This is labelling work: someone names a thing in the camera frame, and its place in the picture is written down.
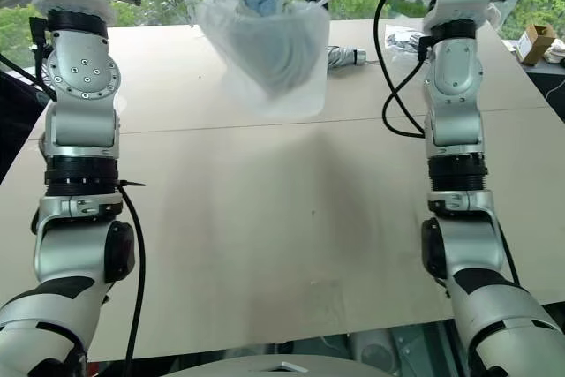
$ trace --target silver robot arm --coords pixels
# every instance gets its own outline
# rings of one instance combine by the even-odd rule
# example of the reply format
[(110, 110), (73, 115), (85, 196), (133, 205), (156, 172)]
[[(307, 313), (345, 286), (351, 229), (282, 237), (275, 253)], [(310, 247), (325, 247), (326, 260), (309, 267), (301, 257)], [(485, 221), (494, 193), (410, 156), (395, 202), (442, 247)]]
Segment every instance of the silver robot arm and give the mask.
[(427, 271), (452, 299), (473, 377), (561, 376), (565, 336), (536, 299), (501, 275), (501, 227), (486, 189), (476, 31), (491, 0), (435, 0), (425, 31), (426, 153), (435, 217), (422, 226)]
[[(39, 60), (56, 91), (41, 150), (47, 192), (32, 223), (39, 286), (0, 309), (0, 375), (84, 375), (109, 288), (134, 264), (132, 227), (116, 220), (120, 84), (109, 57), (109, 0), (34, 0)], [(45, 49), (45, 30), (52, 49)]]

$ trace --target black wire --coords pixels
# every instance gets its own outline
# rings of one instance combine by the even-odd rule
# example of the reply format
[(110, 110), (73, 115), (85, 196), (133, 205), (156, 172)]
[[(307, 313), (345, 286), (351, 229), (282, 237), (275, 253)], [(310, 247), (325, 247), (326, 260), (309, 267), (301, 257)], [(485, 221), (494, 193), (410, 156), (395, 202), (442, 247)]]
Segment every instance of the black wire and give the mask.
[(510, 274), (512, 274), (512, 280), (514, 284), (520, 285), (520, 279), (518, 278), (518, 272), (516, 271), (516, 264), (514, 263), (514, 258), (512, 258), (512, 252), (509, 248), (509, 242), (506, 240), (504, 236), (504, 231), (502, 231), (502, 226), (498, 222), (498, 228), (501, 232), (501, 239), (502, 239), (502, 247), (504, 248), (504, 253), (506, 253), (506, 259), (508, 261), (508, 266), (510, 268)]
[(135, 349), (135, 338), (138, 334), (139, 317), (141, 315), (141, 305), (143, 304), (143, 291), (145, 289), (146, 258), (145, 258), (145, 242), (143, 241), (143, 231), (141, 230), (141, 222), (139, 221), (138, 213), (135, 210), (135, 206), (133, 205), (132, 200), (125, 192), (124, 185), (127, 185), (127, 182), (122, 182), (122, 184), (119, 185), (117, 189), (122, 194), (125, 205), (130, 210), (130, 214), (132, 214), (133, 226), (135, 228), (135, 234), (138, 239), (138, 248), (139, 248), (138, 294), (135, 299), (135, 309), (133, 310), (132, 328), (130, 330), (130, 338), (127, 342), (127, 352), (125, 353), (125, 362), (124, 362), (124, 373), (122, 374), (124, 377), (130, 377), (132, 375), (133, 350)]
[(422, 65), (424, 64), (424, 62), (418, 62), (416, 64), (416, 67), (414, 67), (414, 69), (411, 71), (410, 74), (408, 74), (408, 76), (403, 80), (402, 83), (400, 83), (398, 85), (398, 87), (396, 87), (393, 92), (390, 94), (390, 96), (387, 98), (387, 100), (385, 101), (384, 105), (382, 105), (382, 122), (384, 123), (384, 125), (394, 134), (398, 134), (399, 136), (404, 136), (404, 137), (412, 137), (414, 139), (423, 139), (426, 136), (422, 133), (419, 132), (403, 132), (401, 130), (397, 130), (395, 127), (393, 127), (390, 122), (388, 121), (387, 118), (387, 109), (388, 106), (390, 105), (390, 103), (392, 102), (393, 99), (400, 99), (398, 97), (398, 92), (400, 90), (402, 90), (404, 88), (404, 86), (406, 86), (408, 84), (408, 82), (418, 73), (418, 71), (420, 71), (420, 69), (422, 68)]
[[(410, 120), (410, 122), (412, 123), (412, 125), (414, 125), (414, 127), (418, 130), (418, 132), (421, 135), (424, 135), (424, 129), (421, 127), (421, 125), (413, 118), (413, 116), (411, 115), (411, 113), (406, 109), (406, 107), (404, 106), (404, 103), (402, 101), (402, 99), (400, 98), (400, 96), (398, 95), (398, 90), (397, 88), (395, 88), (392, 79), (390, 78), (390, 75), (388, 74), (388, 69), (387, 66), (385, 64), (385, 60), (384, 57), (382, 55), (382, 51), (380, 50), (380, 42), (379, 42), (379, 20), (380, 20), (380, 15), (382, 13), (382, 10), (385, 6), (385, 4), (387, 3), (387, 0), (380, 0), (379, 1), (379, 5), (377, 6), (377, 10), (374, 13), (374, 21), (373, 21), (373, 40), (374, 40), (374, 47), (377, 50), (377, 57), (379, 57), (379, 62), (380, 62), (380, 66), (382, 67), (382, 72), (385, 76), (385, 80), (387, 81), (388, 87), (390, 88), (390, 90), (392, 91), (392, 96), (393, 98), (396, 100), (396, 102), (398, 103), (398, 106), (400, 106), (400, 109), (403, 111), (404, 115)], [(406, 133), (406, 132), (401, 132), (397, 129), (394, 129), (394, 127), (392, 127), (390, 124), (387, 125), (387, 128), (396, 133), (396, 134), (400, 134), (400, 135), (406, 135), (406, 134), (411, 134), (411, 133)]]
[(24, 70), (23, 68), (21, 68), (20, 66), (16, 65), (15, 63), (13, 63), (10, 59), (8, 59), (7, 57), (5, 57), (4, 55), (2, 55), (0, 53), (0, 62), (2, 62), (4, 65), (6, 65), (8, 68), (12, 68), (15, 72), (17, 72), (19, 75), (21, 75), (22, 77), (29, 79), (32, 83), (34, 83), (36, 86), (41, 87), (41, 89), (43, 90), (43, 92), (45, 92), (45, 94), (47, 96), (49, 96), (49, 98), (51, 98), (51, 100), (55, 101), (57, 99), (57, 95), (55, 94), (55, 92), (53, 91), (53, 89), (47, 87), (47, 85), (45, 85), (45, 83), (43, 83), (43, 81), (38, 80), (36, 77), (34, 77), (32, 74), (30, 74), (29, 72), (27, 72), (26, 70)]

